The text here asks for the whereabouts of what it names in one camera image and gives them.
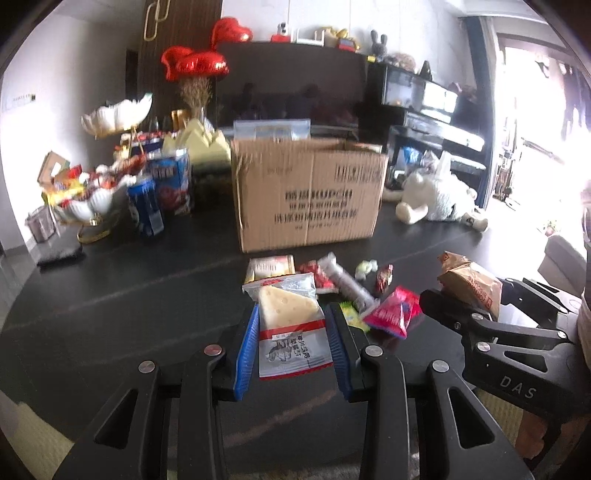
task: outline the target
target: door handle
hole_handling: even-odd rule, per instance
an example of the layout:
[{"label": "door handle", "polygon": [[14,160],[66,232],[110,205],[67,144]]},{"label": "door handle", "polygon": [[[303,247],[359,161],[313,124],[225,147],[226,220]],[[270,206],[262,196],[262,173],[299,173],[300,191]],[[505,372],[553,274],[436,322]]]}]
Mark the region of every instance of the door handle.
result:
[{"label": "door handle", "polygon": [[[154,9],[154,33],[153,35],[148,36],[148,20],[150,18],[150,12],[152,9]],[[166,9],[162,17],[160,16],[160,0],[155,0],[148,5],[148,8],[146,9],[146,17],[144,20],[144,41],[152,41],[156,39],[156,36],[158,35],[158,24],[168,18],[169,11],[170,0],[166,1]]]}]

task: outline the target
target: blue gripper pad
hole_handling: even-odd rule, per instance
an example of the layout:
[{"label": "blue gripper pad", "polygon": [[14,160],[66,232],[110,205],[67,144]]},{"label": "blue gripper pad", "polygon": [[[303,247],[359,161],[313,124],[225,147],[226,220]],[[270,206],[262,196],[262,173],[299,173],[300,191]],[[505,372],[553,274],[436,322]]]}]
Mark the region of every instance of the blue gripper pad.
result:
[{"label": "blue gripper pad", "polygon": [[349,358],[343,344],[343,339],[336,326],[335,316],[330,307],[324,309],[324,321],[326,322],[326,333],[329,338],[330,354],[333,358],[336,381],[345,400],[348,400],[353,391]]},{"label": "blue gripper pad", "polygon": [[259,307],[257,303],[252,309],[251,318],[248,321],[248,327],[244,333],[242,344],[240,345],[240,351],[238,352],[238,357],[236,359],[236,380],[234,381],[233,390],[237,401],[242,400],[251,381],[252,365],[258,347],[258,331]]}]

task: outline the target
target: white wall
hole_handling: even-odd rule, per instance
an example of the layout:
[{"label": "white wall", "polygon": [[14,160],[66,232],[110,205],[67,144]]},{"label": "white wall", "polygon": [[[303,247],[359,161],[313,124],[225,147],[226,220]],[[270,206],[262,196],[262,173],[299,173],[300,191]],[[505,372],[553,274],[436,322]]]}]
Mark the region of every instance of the white wall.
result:
[{"label": "white wall", "polygon": [[268,41],[284,21],[310,38],[320,27],[348,28],[364,53],[376,29],[389,53],[409,53],[419,68],[429,60],[435,81],[475,85],[466,31],[443,0],[223,0],[222,16],[251,28],[255,41]]},{"label": "white wall", "polygon": [[[95,141],[80,116],[125,96],[121,30],[50,14],[25,40],[2,81],[0,154],[8,195],[22,236],[28,212],[42,205],[37,175],[53,150],[85,169],[112,161],[117,138]],[[34,93],[36,101],[4,111],[7,100]]]},{"label": "white wall", "polygon": [[564,47],[564,43],[548,24],[508,17],[494,17],[492,22],[497,33],[520,35]]}]

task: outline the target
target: brown snack bag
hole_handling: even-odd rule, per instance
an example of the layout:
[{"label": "brown snack bag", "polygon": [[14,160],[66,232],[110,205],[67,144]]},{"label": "brown snack bag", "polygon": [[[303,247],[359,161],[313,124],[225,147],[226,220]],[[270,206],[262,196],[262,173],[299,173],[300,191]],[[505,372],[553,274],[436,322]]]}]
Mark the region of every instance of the brown snack bag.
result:
[{"label": "brown snack bag", "polygon": [[484,308],[490,312],[493,320],[498,320],[501,281],[462,255],[444,252],[437,258],[441,262],[441,275],[437,279],[444,291],[465,303]]}]

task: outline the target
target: soda can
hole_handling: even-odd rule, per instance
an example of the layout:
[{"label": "soda can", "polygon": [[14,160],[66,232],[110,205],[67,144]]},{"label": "soda can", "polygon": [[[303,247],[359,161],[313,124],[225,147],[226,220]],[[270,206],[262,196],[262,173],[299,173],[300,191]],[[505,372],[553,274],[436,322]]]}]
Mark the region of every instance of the soda can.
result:
[{"label": "soda can", "polygon": [[158,235],[164,230],[155,187],[151,176],[141,176],[135,185],[127,188],[131,218],[144,236]]}]

